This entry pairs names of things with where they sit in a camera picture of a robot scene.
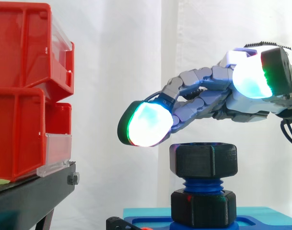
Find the black hex nut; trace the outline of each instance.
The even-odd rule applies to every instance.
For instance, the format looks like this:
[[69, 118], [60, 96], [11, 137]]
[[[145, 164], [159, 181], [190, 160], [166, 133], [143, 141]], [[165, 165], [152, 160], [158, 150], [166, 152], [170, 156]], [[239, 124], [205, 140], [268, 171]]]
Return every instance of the black hex nut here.
[[205, 195], [177, 190], [171, 195], [171, 218], [192, 228], [226, 228], [236, 219], [236, 197], [231, 191]]
[[181, 178], [218, 179], [237, 173], [237, 150], [232, 144], [174, 144], [169, 152], [170, 170]]

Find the green led light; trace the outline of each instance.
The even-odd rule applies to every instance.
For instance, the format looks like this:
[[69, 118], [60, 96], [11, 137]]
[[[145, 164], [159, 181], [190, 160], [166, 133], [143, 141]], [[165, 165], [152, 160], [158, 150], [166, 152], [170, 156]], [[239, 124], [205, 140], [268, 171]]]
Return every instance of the green led light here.
[[136, 146], [159, 143], [173, 125], [170, 112], [159, 104], [143, 102], [128, 123], [127, 136]]
[[233, 84], [245, 97], [259, 99], [272, 96], [262, 68], [260, 55], [248, 57], [235, 66]]

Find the screw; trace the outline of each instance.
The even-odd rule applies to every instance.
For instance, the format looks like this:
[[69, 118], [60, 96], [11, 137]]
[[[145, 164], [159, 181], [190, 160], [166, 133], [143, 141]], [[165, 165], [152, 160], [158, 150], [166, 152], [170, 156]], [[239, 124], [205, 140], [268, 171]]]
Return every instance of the screw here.
[[78, 172], [73, 172], [70, 176], [68, 176], [68, 184], [78, 185], [80, 182], [80, 174]]

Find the blue tray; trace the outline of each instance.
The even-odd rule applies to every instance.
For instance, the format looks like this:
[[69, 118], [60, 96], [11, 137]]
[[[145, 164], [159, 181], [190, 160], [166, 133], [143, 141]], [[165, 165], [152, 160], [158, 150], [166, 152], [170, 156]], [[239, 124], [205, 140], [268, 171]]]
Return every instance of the blue tray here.
[[[173, 223], [170, 215], [170, 208], [128, 208], [124, 210], [124, 219], [140, 228], [193, 230]], [[292, 218], [268, 207], [238, 207], [237, 215], [236, 223], [224, 230], [292, 230]]]

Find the blue threaded rod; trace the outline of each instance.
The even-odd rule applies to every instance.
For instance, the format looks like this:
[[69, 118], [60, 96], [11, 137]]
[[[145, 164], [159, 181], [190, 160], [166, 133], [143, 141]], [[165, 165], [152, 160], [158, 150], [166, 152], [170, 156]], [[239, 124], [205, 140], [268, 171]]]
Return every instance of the blue threaded rod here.
[[223, 194], [221, 179], [185, 179], [184, 191], [188, 193], [203, 193], [209, 195]]

